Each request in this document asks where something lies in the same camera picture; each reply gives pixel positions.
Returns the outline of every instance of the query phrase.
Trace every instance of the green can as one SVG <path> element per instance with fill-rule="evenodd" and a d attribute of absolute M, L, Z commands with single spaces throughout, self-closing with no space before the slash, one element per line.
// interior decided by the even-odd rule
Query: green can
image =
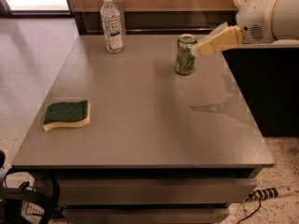
<path fill-rule="evenodd" d="M 175 71 L 180 75 L 188 75 L 194 68 L 195 57 L 191 54 L 191 47 L 197 43 L 196 37 L 183 34 L 178 39 L 178 55 Z"/>

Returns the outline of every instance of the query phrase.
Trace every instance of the plastic bottle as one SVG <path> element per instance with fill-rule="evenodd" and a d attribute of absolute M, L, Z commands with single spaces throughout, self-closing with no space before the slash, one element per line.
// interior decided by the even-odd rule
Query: plastic bottle
<path fill-rule="evenodd" d="M 110 53 L 119 53 L 123 50 L 120 17 L 120 12 L 113 0 L 104 0 L 101 19 L 107 51 Z"/>

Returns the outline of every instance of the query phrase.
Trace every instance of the floor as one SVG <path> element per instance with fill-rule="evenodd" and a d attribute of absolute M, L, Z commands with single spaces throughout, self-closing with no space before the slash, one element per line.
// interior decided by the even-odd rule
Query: floor
<path fill-rule="evenodd" d="M 21 145 L 37 110 L 67 58 L 76 38 L 72 19 L 0 19 L 0 148 L 9 165 Z M 293 186 L 299 190 L 299 137 L 265 137 L 276 165 L 257 176 L 257 189 Z M 7 184 L 18 186 L 27 174 L 13 175 Z M 235 224 L 258 206 L 234 203 L 222 224 Z M 299 192 L 262 201 L 261 209 L 241 223 L 299 223 Z M 51 223 L 67 223 L 54 219 Z"/>

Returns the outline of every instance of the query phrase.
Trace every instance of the cable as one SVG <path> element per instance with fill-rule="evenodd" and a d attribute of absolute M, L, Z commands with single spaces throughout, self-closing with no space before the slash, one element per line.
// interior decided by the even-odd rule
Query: cable
<path fill-rule="evenodd" d="M 254 195 L 254 196 L 259 200 L 259 207 L 258 207 L 253 213 L 251 213 L 249 216 L 244 217 L 243 219 L 240 219 L 240 220 L 237 222 L 237 224 L 239 224 L 239 223 L 240 223 L 241 221 L 243 221 L 243 220 L 246 220 L 246 219 L 252 217 L 257 211 L 260 210 L 260 208 L 261 208 L 261 206 L 262 206 L 261 198 L 258 197 L 257 195 Z"/>

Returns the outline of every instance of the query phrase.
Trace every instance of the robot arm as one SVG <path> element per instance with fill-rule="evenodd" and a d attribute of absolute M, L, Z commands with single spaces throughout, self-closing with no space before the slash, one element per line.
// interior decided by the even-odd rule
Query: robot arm
<path fill-rule="evenodd" d="M 225 24 L 192 47 L 194 56 L 232 49 L 241 42 L 270 44 L 299 39 L 299 0 L 234 0 L 237 26 Z"/>

